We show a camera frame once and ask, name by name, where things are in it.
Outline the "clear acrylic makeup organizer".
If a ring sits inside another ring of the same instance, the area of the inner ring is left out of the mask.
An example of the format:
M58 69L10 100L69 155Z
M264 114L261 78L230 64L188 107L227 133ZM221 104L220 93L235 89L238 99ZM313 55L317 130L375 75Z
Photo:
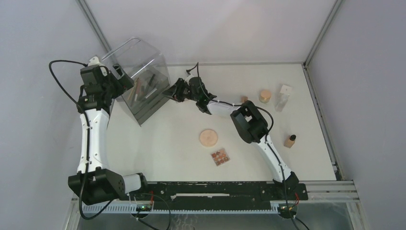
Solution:
M146 41L136 37L130 38L105 54L101 58L101 63L106 65L116 78L127 75L134 81L134 87L117 100L126 103L140 126L168 102L169 99L162 94L171 85L165 57ZM153 74L156 76L149 92L154 88L157 88L157 91L148 99L133 102L137 79L149 80Z

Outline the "dark concealer stick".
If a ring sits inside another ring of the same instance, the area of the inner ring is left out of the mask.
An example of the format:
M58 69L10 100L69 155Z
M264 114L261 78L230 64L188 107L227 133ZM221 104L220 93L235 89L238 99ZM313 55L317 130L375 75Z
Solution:
M149 89L152 87L152 84L154 83L154 78L155 78L155 76L156 76L156 75L153 74L153 75L149 78L148 83L147 83L147 86L146 86L146 88L145 88L146 92L148 92Z

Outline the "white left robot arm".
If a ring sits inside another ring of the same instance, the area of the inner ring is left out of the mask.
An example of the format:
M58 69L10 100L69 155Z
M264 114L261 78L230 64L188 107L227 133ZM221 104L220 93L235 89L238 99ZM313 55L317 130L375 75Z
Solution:
M150 188L142 173L122 176L110 170L107 159L107 128L112 102L131 89L126 75L117 79L106 66L89 64L80 70L83 85L76 102L82 124L81 157L77 173L68 178L69 188L90 206L131 193L139 200Z

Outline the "round beige sponge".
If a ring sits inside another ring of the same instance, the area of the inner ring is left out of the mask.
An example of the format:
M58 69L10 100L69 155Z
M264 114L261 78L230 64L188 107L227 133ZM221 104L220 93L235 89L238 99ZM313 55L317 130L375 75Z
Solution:
M204 147L213 147L218 142L218 134L212 129L206 129L200 133L199 141Z

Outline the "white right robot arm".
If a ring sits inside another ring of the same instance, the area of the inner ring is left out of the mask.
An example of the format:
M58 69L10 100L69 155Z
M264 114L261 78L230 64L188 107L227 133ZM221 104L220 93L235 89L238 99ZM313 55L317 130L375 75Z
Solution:
M164 90L163 95L179 103L192 100L202 113L208 115L230 116L240 138L256 146L267 161L273 175L272 181L277 186L277 195L282 199L290 199L295 194L299 179L276 150L270 136L273 125L268 124L262 115L262 108L250 100L242 104L218 100L206 90L199 77L179 78Z

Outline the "wooden handle brush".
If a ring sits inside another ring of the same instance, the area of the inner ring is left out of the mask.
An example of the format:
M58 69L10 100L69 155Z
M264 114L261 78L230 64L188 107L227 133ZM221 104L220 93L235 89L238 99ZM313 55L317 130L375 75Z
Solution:
M136 81L136 86L135 86L135 93L133 96L133 102L137 101L138 95L141 92L141 88L142 88L142 81L138 78Z

